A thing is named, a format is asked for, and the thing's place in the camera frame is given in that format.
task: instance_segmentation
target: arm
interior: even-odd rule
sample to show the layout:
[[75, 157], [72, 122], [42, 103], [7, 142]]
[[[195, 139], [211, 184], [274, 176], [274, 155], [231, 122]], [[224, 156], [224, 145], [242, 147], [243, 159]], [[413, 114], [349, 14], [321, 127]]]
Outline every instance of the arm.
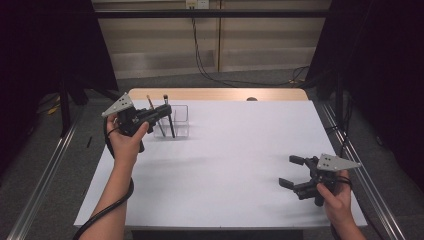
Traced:
[[[115, 117], [116, 115], [108, 117], [108, 132], [117, 127], [113, 123]], [[115, 153], [115, 162], [103, 194], [91, 216], [113, 204], [127, 193], [132, 170], [137, 161], [140, 141], [148, 128], [149, 124], [143, 123], [133, 137], [124, 136], [117, 130], [110, 133], [109, 138]], [[127, 203], [125, 202], [95, 222], [80, 239], [122, 239], [126, 211]]]
[[[347, 170], [342, 170], [339, 174], [342, 177], [349, 177]], [[325, 199], [325, 212], [341, 239], [365, 239], [352, 216], [350, 208], [351, 189], [349, 185], [339, 183], [335, 194], [331, 193], [321, 183], [317, 184], [317, 190]]]

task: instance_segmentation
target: human hand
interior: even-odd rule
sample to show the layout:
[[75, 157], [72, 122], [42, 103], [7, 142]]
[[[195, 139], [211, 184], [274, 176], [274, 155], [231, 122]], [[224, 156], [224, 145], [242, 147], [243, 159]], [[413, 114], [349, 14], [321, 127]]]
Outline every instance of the human hand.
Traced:
[[132, 167], [137, 160], [140, 141], [149, 129], [149, 123], [144, 122], [132, 137], [128, 137], [119, 133], [118, 123], [114, 122], [116, 117], [114, 114], [107, 118], [107, 132], [110, 132], [109, 139], [115, 155], [115, 165], [125, 164]]
[[[349, 179], [347, 170], [338, 173], [338, 177]], [[317, 190], [324, 197], [325, 212], [330, 222], [337, 226], [346, 226], [355, 224], [351, 211], [351, 189], [348, 184], [337, 183], [334, 194], [331, 193], [324, 184], [318, 183]]]

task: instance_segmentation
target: wall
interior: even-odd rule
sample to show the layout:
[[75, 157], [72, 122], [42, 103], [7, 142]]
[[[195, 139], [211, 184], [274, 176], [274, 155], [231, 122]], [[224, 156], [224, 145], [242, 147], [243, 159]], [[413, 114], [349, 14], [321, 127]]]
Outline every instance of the wall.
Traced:
[[[185, 1], [93, 0], [96, 10], [184, 9]], [[330, 0], [217, 1], [211, 9], [328, 9]], [[118, 79], [197, 73], [191, 19], [99, 19]], [[207, 72], [309, 65], [324, 19], [196, 19]]]

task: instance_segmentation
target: white paper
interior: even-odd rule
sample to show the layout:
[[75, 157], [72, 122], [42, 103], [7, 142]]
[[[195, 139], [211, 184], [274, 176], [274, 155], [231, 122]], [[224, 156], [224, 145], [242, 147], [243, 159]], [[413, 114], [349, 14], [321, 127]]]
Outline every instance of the white paper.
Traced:
[[[134, 101], [137, 109], [147, 101]], [[309, 169], [289, 162], [334, 155], [311, 101], [172, 101], [188, 105], [190, 136], [143, 139], [128, 202], [131, 228], [308, 228], [328, 226], [314, 199], [298, 200], [278, 179], [310, 180]], [[107, 148], [75, 221], [88, 220], [106, 185], [113, 159]], [[366, 225], [352, 193], [355, 222]]]

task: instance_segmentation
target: black curtain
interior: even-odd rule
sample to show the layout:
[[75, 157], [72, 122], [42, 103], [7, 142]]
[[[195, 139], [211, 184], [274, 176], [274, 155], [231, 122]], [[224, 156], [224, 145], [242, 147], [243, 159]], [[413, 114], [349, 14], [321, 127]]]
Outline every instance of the black curtain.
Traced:
[[1, 1], [0, 174], [24, 144], [39, 100], [58, 92], [61, 80], [74, 92], [88, 87], [84, 81], [117, 90], [98, 20], [89, 13], [90, 0]]

